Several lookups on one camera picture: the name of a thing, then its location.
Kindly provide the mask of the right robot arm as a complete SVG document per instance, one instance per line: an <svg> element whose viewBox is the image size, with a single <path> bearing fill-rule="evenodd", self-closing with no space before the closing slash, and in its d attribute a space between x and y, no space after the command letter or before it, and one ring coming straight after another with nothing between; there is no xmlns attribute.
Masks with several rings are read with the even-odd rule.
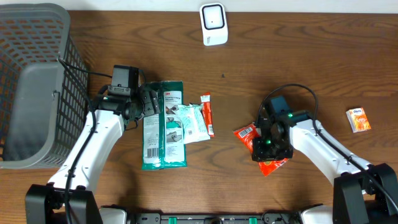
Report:
<svg viewBox="0 0 398 224"><path fill-rule="evenodd" d="M253 140L257 162L307 156L333 186L333 205L314 205L290 223L397 223L397 176L386 163L373 165L331 136L307 111L261 112Z"/></svg>

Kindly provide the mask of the slim red stick packet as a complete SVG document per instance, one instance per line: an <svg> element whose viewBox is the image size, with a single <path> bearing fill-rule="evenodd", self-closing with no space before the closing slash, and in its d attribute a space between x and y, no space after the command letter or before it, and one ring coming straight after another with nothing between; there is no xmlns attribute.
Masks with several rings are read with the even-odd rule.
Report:
<svg viewBox="0 0 398 224"><path fill-rule="evenodd" d="M204 95L200 96L201 103L203 104L202 115L206 124L206 128L209 136L212 138L215 136L213 129L213 119L211 111L211 95L210 92L206 92Z"/></svg>

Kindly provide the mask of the teal wet wipes packet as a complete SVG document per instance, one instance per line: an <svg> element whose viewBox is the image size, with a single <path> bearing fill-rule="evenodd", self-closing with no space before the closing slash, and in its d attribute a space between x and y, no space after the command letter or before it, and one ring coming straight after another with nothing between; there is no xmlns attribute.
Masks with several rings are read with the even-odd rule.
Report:
<svg viewBox="0 0 398 224"><path fill-rule="evenodd" d="M183 126L183 142L190 144L193 142L210 140L204 117L202 115L203 105L179 105L176 115L180 118Z"/></svg>

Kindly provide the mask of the green white packet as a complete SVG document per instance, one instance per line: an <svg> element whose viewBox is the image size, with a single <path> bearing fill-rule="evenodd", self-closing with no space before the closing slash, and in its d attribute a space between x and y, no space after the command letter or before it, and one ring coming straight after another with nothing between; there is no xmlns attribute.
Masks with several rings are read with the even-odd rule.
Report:
<svg viewBox="0 0 398 224"><path fill-rule="evenodd" d="M142 170L161 170L187 165L183 125L175 114L183 104L183 82L152 82L160 113L143 119Z"/></svg>

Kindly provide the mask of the large red snack bag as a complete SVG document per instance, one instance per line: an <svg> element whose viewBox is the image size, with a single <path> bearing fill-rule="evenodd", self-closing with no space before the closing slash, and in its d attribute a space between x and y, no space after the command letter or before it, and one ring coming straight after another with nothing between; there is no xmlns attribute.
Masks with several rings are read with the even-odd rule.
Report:
<svg viewBox="0 0 398 224"><path fill-rule="evenodd" d="M259 137L260 134L255 128L255 125L249 124L243 128L237 129L234 131L234 135L244 143L244 145L249 149L249 152L253 153L253 143L252 140L256 137ZM279 167L283 166L288 159L284 159L281 161L267 161L267 162L258 162L259 168L264 176L270 175L272 172L277 170Z"/></svg>

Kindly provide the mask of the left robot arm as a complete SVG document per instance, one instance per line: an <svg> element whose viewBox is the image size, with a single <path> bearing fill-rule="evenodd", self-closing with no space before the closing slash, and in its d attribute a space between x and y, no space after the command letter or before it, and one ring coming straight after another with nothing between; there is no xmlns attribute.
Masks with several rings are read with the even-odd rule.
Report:
<svg viewBox="0 0 398 224"><path fill-rule="evenodd" d="M106 160L129 122L160 112L156 91L100 90L85 127L61 168L46 185L33 184L25 196L28 223L129 223L117 205L99 207L94 197Z"/></svg>

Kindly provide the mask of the small orange snack packet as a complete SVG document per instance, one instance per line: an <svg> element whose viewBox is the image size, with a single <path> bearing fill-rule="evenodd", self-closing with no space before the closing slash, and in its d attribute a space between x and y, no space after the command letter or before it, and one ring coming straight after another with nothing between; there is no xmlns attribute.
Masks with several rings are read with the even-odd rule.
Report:
<svg viewBox="0 0 398 224"><path fill-rule="evenodd" d="M350 109L346 112L346 115L352 132L358 133L371 129L371 125L363 108Z"/></svg>

